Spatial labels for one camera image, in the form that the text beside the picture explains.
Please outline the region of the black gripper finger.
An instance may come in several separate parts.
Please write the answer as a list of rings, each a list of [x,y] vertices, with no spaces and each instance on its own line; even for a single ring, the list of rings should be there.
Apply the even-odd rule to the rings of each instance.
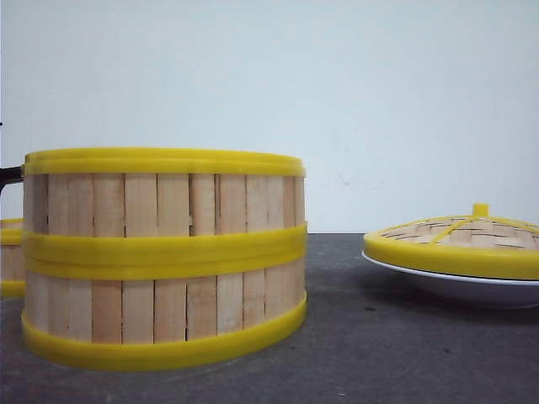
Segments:
[[[0,193],[7,185],[22,183],[24,171],[22,166],[0,168]]]

